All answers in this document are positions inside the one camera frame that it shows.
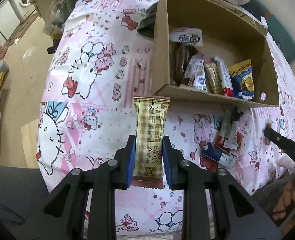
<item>black cloth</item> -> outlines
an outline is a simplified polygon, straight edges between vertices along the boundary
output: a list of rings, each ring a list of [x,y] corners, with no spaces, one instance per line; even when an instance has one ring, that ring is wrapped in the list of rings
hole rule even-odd
[[[48,194],[39,169],[0,166],[0,220],[10,232],[24,223]]]
[[[156,19],[156,10],[157,10],[158,2],[151,5],[149,9],[146,10],[146,17],[141,20],[138,26],[138,33],[149,37],[154,38],[154,26],[155,26],[155,19]]]

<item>pink bedsheet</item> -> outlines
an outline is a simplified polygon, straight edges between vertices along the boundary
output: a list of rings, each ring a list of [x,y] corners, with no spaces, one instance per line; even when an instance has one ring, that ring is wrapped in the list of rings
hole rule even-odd
[[[51,63],[40,108],[36,157],[49,191],[71,169],[97,168],[113,158],[128,136],[135,134],[133,96],[150,94],[153,54],[153,41],[136,29],[145,9],[156,1],[76,3]],[[275,145],[263,143],[267,121],[295,141],[295,79],[270,34],[267,40],[277,73],[280,107],[242,109],[242,150],[233,152],[237,162],[231,170],[250,194],[285,171],[275,164],[283,153]],[[186,159],[200,165],[200,143],[213,141],[223,110],[221,105],[171,100],[164,134]],[[164,189],[130,186],[127,191],[116,191],[118,235],[182,228],[183,192],[169,190],[165,176],[164,184]]]

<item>blue snack bag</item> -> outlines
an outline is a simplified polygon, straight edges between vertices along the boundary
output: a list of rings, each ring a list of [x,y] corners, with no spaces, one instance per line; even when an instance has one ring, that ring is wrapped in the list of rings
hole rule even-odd
[[[228,67],[232,79],[234,97],[252,101],[254,99],[254,84],[251,60],[245,60]]]

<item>hole in cardboard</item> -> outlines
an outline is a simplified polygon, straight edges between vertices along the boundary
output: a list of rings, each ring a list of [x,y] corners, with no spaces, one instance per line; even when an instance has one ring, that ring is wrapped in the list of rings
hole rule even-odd
[[[260,95],[260,99],[261,99],[262,101],[265,101],[265,100],[266,100],[266,93],[265,93],[265,92],[261,93],[261,95]]]

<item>washing machine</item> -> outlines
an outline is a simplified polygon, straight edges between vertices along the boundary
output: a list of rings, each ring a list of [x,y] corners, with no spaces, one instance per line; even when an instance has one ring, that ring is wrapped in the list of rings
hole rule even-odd
[[[23,23],[35,10],[34,5],[28,3],[28,0],[9,0],[15,14]]]

